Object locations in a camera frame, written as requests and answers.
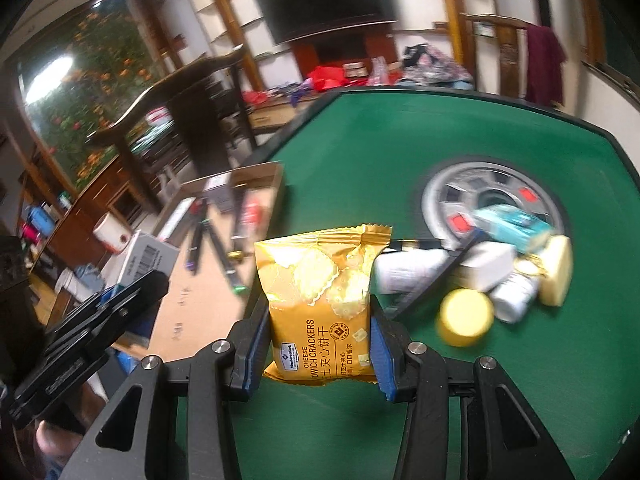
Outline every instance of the person's hand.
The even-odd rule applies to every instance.
[[[105,405],[104,399],[94,393],[91,386],[85,383],[79,395],[79,408],[75,413],[78,420],[86,428],[92,425]],[[41,421],[36,430],[36,442],[41,452],[61,466],[66,465],[82,435],[63,430],[50,422]]]

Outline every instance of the green tabletop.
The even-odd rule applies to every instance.
[[[640,413],[640,196],[602,135],[526,107],[456,94],[344,93],[299,128],[272,160],[288,197],[276,234],[363,222],[415,235],[412,200],[429,168],[460,155],[493,156],[554,192],[572,226],[574,278],[561,308],[534,306],[496,322],[475,347],[447,346],[434,329],[441,298],[404,318],[414,340],[444,356],[500,361],[578,479],[595,479]],[[405,404],[373,384],[325,387],[262,380],[232,406],[245,480],[389,480]],[[449,478],[458,478],[460,414],[450,402]]]

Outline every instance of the chair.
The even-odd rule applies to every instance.
[[[132,186],[149,211],[158,214],[162,204],[142,165],[132,154],[126,135],[148,111],[165,106],[174,119],[175,131],[187,148],[196,176],[230,170],[226,144],[232,139],[222,127],[224,115],[236,111],[240,130],[249,140],[252,150],[257,147],[240,88],[238,65],[245,55],[245,47],[238,45],[226,56],[204,57],[189,63],[145,90],[116,123],[88,136],[87,143],[92,146],[116,147],[123,167],[131,175]],[[227,68],[233,88],[220,91],[220,84],[210,76]],[[230,107],[229,101],[235,102],[235,106]]]
[[[489,23],[495,27],[500,51],[500,89],[498,93],[505,97],[520,97],[520,49],[518,47],[518,30],[526,30],[531,24],[494,14],[460,14],[466,19],[466,39],[471,52],[466,69],[478,80],[476,67],[476,41],[474,39],[474,23]]]

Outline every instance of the cracker package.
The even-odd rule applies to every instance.
[[[272,379],[302,384],[374,375],[369,279],[391,228],[361,225],[255,243],[269,300]]]

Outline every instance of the black television screen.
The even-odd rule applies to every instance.
[[[394,22],[390,0],[257,0],[276,43],[367,23]]]

